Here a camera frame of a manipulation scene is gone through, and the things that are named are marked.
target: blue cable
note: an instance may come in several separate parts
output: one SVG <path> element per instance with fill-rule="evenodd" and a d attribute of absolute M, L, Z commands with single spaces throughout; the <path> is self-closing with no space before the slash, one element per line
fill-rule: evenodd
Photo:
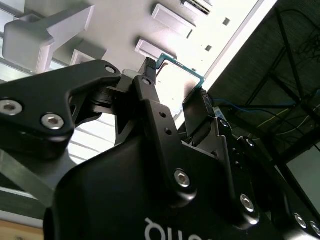
<path fill-rule="evenodd" d="M 246 112 L 246 113 L 256 113 L 256 112 L 259 112 L 258 110 L 246 110 L 246 109 L 240 108 L 240 107 L 234 105 L 233 103 L 229 102 L 228 100 L 225 100 L 225 99 L 222 99 L 222 98 L 214 98 L 213 101 L 223 102 L 223 103 L 229 104 L 230 106 L 233 106 L 235 109 L 238 109 L 238 110 L 243 111 L 243 112 Z"/>

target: white wall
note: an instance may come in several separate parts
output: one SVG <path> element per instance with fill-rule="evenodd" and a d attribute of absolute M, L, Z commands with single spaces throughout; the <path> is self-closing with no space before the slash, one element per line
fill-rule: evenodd
<path fill-rule="evenodd" d="M 288 167 L 320 213 L 320 152 L 312 147 L 289 162 Z"/>

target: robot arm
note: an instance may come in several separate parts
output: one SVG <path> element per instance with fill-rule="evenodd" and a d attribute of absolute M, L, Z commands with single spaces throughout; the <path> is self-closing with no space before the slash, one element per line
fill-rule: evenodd
<path fill-rule="evenodd" d="M 320 238 L 318 215 L 202 89 L 183 106 L 193 144 L 181 142 L 152 74 L 96 60 L 0 85 L 0 172 L 47 207 L 46 240 Z M 102 113 L 117 145 L 75 166 L 74 128 Z"/>

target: black cable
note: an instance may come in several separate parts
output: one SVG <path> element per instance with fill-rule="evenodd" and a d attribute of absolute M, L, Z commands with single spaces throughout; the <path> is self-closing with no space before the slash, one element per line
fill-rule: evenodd
<path fill-rule="evenodd" d="M 294 128 L 295 128 L 299 133 L 301 133 L 303 136 L 305 135 L 299 128 L 297 128 L 297 127 L 296 127 L 295 125 L 293 125 L 291 122 L 285 120 L 284 118 L 282 118 L 282 117 L 280 117 L 280 116 L 278 116 L 278 115 L 276 115 L 276 114 L 274 114 L 274 113 L 272 113 L 272 112 L 270 112 L 270 111 L 267 111 L 267 110 L 264 110 L 264 109 L 260 109 L 260 108 L 252 109 L 252 110 L 262 111 L 262 112 L 266 112 L 266 113 L 268 113 L 268 114 L 270 114 L 270 115 L 273 115 L 273 116 L 275 116 L 276 118 L 279 118 L 280 120 L 282 120 L 282 121 L 284 121 L 285 123 L 287 123 L 287 124 L 291 125 L 292 127 L 294 127 Z M 317 145 L 315 145 L 314 143 L 313 143 L 312 145 L 320 152 L 320 148 L 317 147 Z"/>

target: black metal bracket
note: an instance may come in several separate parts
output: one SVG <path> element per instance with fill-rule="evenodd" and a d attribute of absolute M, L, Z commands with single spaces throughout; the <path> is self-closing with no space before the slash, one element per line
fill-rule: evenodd
<path fill-rule="evenodd" d="M 71 97 L 89 94 L 98 85 L 115 86 L 120 77 L 111 63 L 96 60 L 2 84 L 1 100 L 16 101 L 23 110 L 16 115 L 0 114 L 0 131 L 6 136 L 0 140 L 0 148 L 47 159 L 62 155 L 75 128 Z M 74 108 L 82 108 L 85 99 L 77 101 Z M 60 116 L 63 127 L 45 127 L 41 119 L 47 114 Z"/>
<path fill-rule="evenodd" d="M 151 79 L 137 76 L 133 80 L 133 86 L 140 101 L 146 138 L 154 144 L 159 160 L 163 182 L 159 181 L 158 189 L 166 193 L 160 195 L 173 206 L 183 207 L 196 197 L 197 188 L 196 183 L 190 181 L 193 179 L 192 171 L 187 164 L 171 111 L 159 103 L 155 84 Z M 185 183 L 178 184 L 177 178 Z"/>
<path fill-rule="evenodd" d="M 318 238 L 310 223 L 320 222 L 319 213 L 307 208 L 252 140 L 241 137 L 238 142 L 244 149 L 248 164 L 259 174 L 258 186 L 263 191 L 256 191 L 261 194 L 257 199 L 269 205 L 273 224 L 285 238 L 290 238 L 293 233 Z"/>

